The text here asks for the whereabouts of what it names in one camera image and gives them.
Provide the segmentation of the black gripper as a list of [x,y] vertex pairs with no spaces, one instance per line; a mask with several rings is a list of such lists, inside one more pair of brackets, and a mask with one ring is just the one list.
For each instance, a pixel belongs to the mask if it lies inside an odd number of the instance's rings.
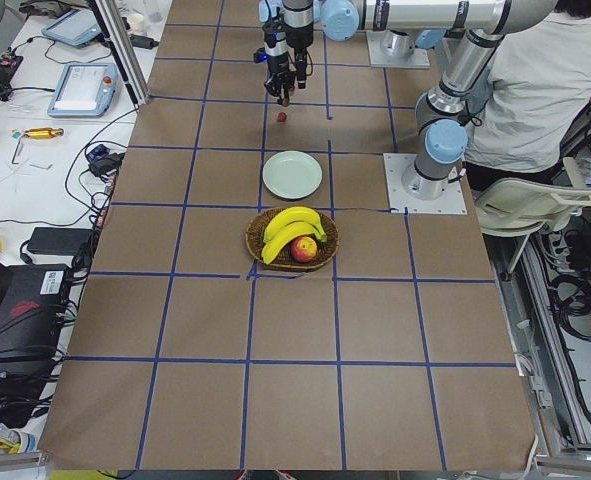
[[294,50],[307,49],[313,43],[313,1],[283,0],[282,5],[287,44]]
[[[253,61],[258,64],[267,63],[268,73],[264,82],[266,92],[275,98],[277,104],[281,103],[281,85],[284,85],[284,98],[291,98],[295,87],[295,72],[290,68],[289,51],[286,42],[286,34],[279,18],[267,20],[263,26],[263,46],[253,53]],[[294,64],[296,71],[297,88],[306,88],[308,77],[308,51],[307,48],[294,49]]]

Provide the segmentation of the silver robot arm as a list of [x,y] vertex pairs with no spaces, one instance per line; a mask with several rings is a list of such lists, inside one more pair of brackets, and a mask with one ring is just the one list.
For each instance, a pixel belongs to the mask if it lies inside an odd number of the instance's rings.
[[[281,106],[291,94],[306,88],[314,72],[309,53],[314,26],[320,24],[334,41],[351,38],[360,24],[357,6],[351,1],[261,1],[258,5],[263,45],[253,53],[253,62],[267,65],[264,88]],[[369,31],[367,41],[372,66],[427,68],[427,51],[444,37],[443,29],[404,32]]]
[[315,22],[335,41],[358,30],[464,31],[439,84],[418,100],[421,147],[401,176],[410,195],[433,200],[446,188],[468,141],[458,121],[465,96],[504,37],[541,22],[554,6],[552,1],[324,1],[316,7],[311,1],[263,1],[259,7],[271,71],[266,88],[284,104],[292,86],[305,86]]

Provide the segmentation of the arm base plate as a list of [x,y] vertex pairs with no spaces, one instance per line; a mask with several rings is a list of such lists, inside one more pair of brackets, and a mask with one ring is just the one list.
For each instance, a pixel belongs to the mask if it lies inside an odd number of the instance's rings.
[[426,49],[415,45],[417,31],[367,31],[366,39],[371,67],[429,69]]
[[467,207],[455,166],[441,180],[415,169],[416,154],[384,153],[389,209],[398,214],[466,215]]

